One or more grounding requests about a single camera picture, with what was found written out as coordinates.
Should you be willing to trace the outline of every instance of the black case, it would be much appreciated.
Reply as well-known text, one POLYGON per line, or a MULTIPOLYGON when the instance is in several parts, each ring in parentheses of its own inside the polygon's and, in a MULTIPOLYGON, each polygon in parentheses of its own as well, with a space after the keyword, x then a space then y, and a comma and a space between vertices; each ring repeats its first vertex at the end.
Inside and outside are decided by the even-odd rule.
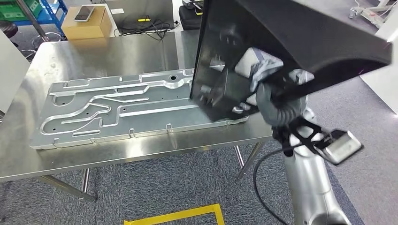
POLYGON ((184 30, 199 30, 202 15, 196 15, 194 9, 187 9, 185 6, 180 6, 178 10, 180 15, 181 25, 184 30))

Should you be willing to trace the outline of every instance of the table leg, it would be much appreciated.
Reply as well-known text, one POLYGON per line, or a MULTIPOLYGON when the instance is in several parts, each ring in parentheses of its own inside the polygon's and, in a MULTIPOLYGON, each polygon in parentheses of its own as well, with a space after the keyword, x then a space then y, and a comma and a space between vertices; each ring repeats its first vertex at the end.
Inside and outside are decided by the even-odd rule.
POLYGON ((26 5, 24 0, 15 0, 17 4, 19 5, 19 8, 21 8, 22 12, 28 17, 29 21, 32 23, 33 27, 36 29, 38 34, 41 36, 43 41, 50 41, 44 32, 44 30, 41 28, 40 24, 37 22, 35 16, 29 9, 29 7, 26 5))
POLYGON ((237 155, 237 161, 239 162, 239 166, 240 166, 240 168, 242 169, 243 166, 245 165, 245 163, 243 162, 242 155, 240 154, 239 146, 235 145, 235 146, 234 146, 234 149, 235 149, 235 153, 236 153, 236 155, 237 155))
MULTIPOLYGON (((246 172, 250 169, 250 167, 252 166, 254 160, 256 159, 257 154, 260 152, 262 146, 264 146, 263 142, 258 142, 256 143, 256 145, 254 146, 252 152, 249 155, 249 158, 246 160, 246 162, 243 164, 242 169, 239 172, 239 175, 237 176, 238 179, 241 179, 243 177, 243 175, 246 174, 246 172)), ((239 147, 237 148, 237 146, 235 146, 235 151, 239 152, 240 155, 240 151, 239 151, 239 147)))
POLYGON ((90 176, 90 168, 87 168, 84 170, 84 176, 82 181, 82 191, 84 193, 87 193, 89 176, 90 176))
POLYGON ((78 197, 79 199, 83 199, 83 200, 88 201, 88 202, 94 202, 95 201, 95 197, 93 197, 93 196, 91 196, 91 195, 87 194, 86 192, 83 192, 83 191, 81 191, 79 189, 76 189, 76 188, 72 187, 71 185, 69 185, 69 184, 67 184, 67 183, 65 183, 63 181, 60 181, 59 179, 57 179, 57 178, 55 178, 53 176, 45 175, 45 176, 37 177, 37 179, 42 181, 42 182, 44 182, 44 183, 53 185, 54 187, 59 188, 62 191, 65 191, 65 192, 67 192, 69 194, 72 194, 72 195, 78 197))

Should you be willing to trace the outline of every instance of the white wall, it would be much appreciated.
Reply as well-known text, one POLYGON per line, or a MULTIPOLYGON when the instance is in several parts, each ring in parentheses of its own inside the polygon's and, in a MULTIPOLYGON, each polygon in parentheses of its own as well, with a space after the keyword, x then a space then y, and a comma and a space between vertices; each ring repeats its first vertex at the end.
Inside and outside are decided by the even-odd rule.
POLYGON ((2 31, 0 49, 0 110, 7 113, 30 63, 2 31))
POLYGON ((392 64, 377 71, 362 75, 362 80, 396 113, 398 114, 398 7, 386 23, 376 33, 377 36, 389 40, 393 37, 392 64))

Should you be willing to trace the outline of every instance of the cardboard box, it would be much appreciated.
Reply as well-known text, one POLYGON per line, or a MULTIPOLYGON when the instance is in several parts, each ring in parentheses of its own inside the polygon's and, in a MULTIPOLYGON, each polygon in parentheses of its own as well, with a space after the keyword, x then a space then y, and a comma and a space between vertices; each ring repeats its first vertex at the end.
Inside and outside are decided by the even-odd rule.
POLYGON ((62 30, 68 40, 107 38, 112 28, 105 6, 96 6, 87 22, 76 22, 80 7, 70 7, 62 23, 62 30))

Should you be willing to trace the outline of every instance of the stainless steel table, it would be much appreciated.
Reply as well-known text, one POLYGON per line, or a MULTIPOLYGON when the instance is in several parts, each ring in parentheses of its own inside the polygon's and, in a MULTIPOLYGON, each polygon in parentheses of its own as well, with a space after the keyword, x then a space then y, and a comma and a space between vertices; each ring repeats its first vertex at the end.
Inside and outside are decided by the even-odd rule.
POLYGON ((242 167, 241 177, 253 162, 261 143, 272 138, 271 127, 259 114, 237 125, 170 135, 51 150, 29 147, 35 121, 52 83, 193 68, 198 36, 198 31, 182 31, 170 32, 160 42, 146 35, 131 35, 44 43, 0 124, 0 181, 37 177, 79 198, 94 201, 94 197, 86 193, 90 167, 255 142, 246 164, 235 146, 242 167), (82 191, 49 175, 80 169, 85 169, 82 191))

